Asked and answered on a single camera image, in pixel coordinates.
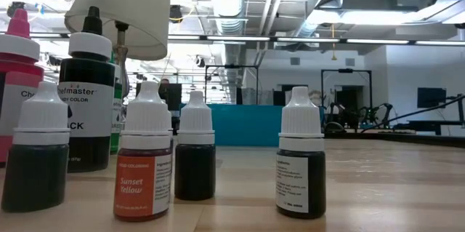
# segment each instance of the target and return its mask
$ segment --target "lamp shade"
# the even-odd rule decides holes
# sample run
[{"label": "lamp shade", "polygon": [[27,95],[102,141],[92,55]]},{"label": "lamp shade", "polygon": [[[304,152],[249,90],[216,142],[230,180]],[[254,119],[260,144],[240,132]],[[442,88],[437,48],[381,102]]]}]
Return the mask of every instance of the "lamp shade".
[{"label": "lamp shade", "polygon": [[170,0],[75,0],[65,15],[71,32],[80,31],[90,6],[100,9],[102,35],[116,44],[118,30],[114,21],[129,25],[125,46],[128,57],[160,60],[167,53]]}]

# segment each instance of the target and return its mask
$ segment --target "green bottle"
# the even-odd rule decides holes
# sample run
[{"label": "green bottle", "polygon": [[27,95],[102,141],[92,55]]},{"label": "green bottle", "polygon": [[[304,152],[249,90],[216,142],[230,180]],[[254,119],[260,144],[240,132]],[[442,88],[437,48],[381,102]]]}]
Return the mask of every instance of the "green bottle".
[{"label": "green bottle", "polygon": [[113,112],[111,121],[111,136],[110,136],[110,154],[118,153],[119,146],[119,133],[121,131],[121,105],[122,105],[122,91],[123,86],[120,82],[121,69],[119,65],[112,64],[115,67],[115,91],[113,96]]}]

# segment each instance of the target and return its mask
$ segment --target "table lamp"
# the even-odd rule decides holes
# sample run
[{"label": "table lamp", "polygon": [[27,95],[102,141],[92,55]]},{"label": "table lamp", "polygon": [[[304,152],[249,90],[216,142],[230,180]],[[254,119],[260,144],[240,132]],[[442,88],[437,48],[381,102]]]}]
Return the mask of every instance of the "table lamp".
[{"label": "table lamp", "polygon": [[121,67],[123,97],[129,93],[126,54],[136,60],[166,56],[170,0],[75,0],[65,15],[66,28],[80,31],[90,6],[100,9],[102,35],[113,43]]}]

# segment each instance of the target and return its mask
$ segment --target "pink bottle cap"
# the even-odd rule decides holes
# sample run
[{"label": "pink bottle cap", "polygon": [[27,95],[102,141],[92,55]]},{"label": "pink bottle cap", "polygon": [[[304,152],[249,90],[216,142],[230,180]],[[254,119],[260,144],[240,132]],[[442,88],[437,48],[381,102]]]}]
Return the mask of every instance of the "pink bottle cap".
[{"label": "pink bottle cap", "polygon": [[9,21],[6,34],[31,39],[27,11],[24,9],[16,9],[15,16]]}]

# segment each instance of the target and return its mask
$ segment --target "pink bottle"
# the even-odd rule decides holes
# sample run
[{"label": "pink bottle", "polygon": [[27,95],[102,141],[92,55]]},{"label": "pink bottle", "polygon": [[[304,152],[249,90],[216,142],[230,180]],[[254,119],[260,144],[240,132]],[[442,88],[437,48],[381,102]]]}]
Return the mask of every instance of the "pink bottle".
[{"label": "pink bottle", "polygon": [[17,9],[8,31],[0,35],[0,167],[7,160],[21,105],[44,79],[44,69],[34,65],[39,56],[40,46],[29,36],[28,13]]}]

